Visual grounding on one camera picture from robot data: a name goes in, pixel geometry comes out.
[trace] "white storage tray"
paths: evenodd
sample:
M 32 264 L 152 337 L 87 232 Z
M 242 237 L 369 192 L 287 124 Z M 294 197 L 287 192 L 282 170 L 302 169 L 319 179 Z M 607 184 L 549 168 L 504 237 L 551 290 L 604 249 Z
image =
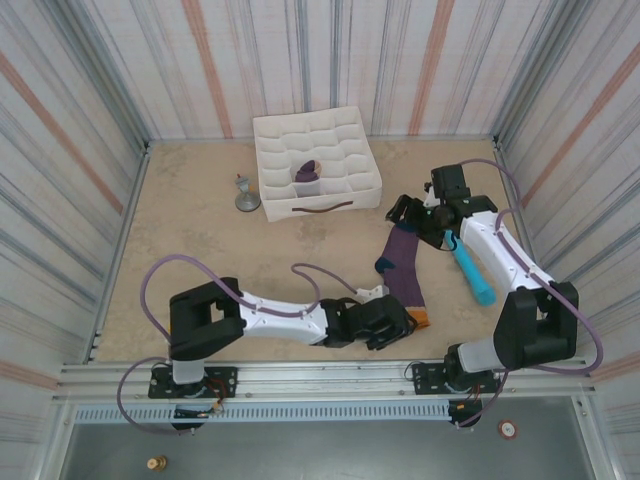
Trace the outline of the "white storage tray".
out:
M 270 222 L 332 210 L 375 208 L 382 179 L 358 107 L 253 119 L 260 198 Z M 319 180 L 297 183 L 309 160 Z

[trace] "striped wall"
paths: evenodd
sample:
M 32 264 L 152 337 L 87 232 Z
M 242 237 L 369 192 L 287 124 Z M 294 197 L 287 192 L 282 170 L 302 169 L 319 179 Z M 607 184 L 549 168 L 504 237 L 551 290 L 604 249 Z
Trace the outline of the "striped wall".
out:
M 80 361 L 139 164 L 45 2 L 0 4 L 0 478 Z
M 504 132 L 537 258 L 603 336 L 594 374 L 640 478 L 640 3 L 587 2 L 523 121 Z M 583 352 L 592 344 L 580 338 Z
M 367 133 L 486 134 L 553 0 L 71 0 L 154 139 L 358 105 Z

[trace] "vent grille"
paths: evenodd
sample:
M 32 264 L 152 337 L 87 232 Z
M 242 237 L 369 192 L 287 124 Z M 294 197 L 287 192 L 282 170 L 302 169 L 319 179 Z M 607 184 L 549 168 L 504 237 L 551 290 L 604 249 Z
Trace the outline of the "vent grille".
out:
M 143 404 L 127 407 L 139 423 L 192 423 L 193 419 L 174 419 L 177 405 Z M 189 410 L 206 410 L 209 405 L 180 405 Z M 287 402 L 229 403 L 224 412 L 208 422 L 314 422 L 327 420 L 450 420 L 448 400 L 386 402 Z M 76 424 L 125 423 L 115 405 L 86 405 L 78 409 Z

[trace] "marble surface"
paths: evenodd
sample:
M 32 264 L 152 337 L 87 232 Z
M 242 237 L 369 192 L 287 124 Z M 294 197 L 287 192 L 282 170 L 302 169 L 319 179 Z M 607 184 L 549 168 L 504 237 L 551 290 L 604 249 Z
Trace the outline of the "marble surface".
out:
M 493 159 L 488 141 L 372 141 L 383 180 L 380 207 L 290 218 L 268 223 L 262 208 L 241 213 L 234 206 L 236 173 L 257 184 L 253 143 L 166 144 L 153 150 L 107 314 L 98 361 L 135 360 L 164 355 L 163 337 L 144 316 L 139 289 L 147 270 L 171 253 L 192 255 L 219 276 L 235 276 L 240 288 L 290 302 L 311 301 L 313 291 L 289 267 L 310 262 L 328 268 L 356 288 L 380 282 L 373 265 L 391 224 L 385 213 L 399 195 L 423 196 L 432 168 L 472 157 Z M 498 208 L 507 206 L 496 169 L 465 166 L 474 194 L 486 194 Z M 507 225 L 515 232 L 511 220 Z M 311 347 L 286 340 L 242 338 L 218 352 L 214 360 L 364 360 L 439 358 L 449 345 L 493 332 L 500 307 L 475 302 L 453 256 L 422 243 L 416 259 L 418 279 L 431 326 L 379 352 L 362 344 L 342 349 Z M 323 297 L 348 292 L 313 272 Z M 147 299 L 165 326 L 169 298 L 207 282 L 182 262 L 164 265 L 151 279 Z

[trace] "blue handle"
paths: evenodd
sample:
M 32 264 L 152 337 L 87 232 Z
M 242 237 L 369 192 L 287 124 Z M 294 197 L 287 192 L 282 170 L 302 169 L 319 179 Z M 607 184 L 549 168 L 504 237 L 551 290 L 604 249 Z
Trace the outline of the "blue handle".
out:
M 453 249 L 452 235 L 453 232 L 451 230 L 447 230 L 444 234 L 444 239 L 450 249 Z M 452 253 L 469 281 L 473 296 L 476 297 L 477 302 L 484 307 L 493 305 L 496 301 L 496 292 L 494 292 L 491 285 L 486 282 L 459 238 L 456 238 L 456 245 L 457 247 Z

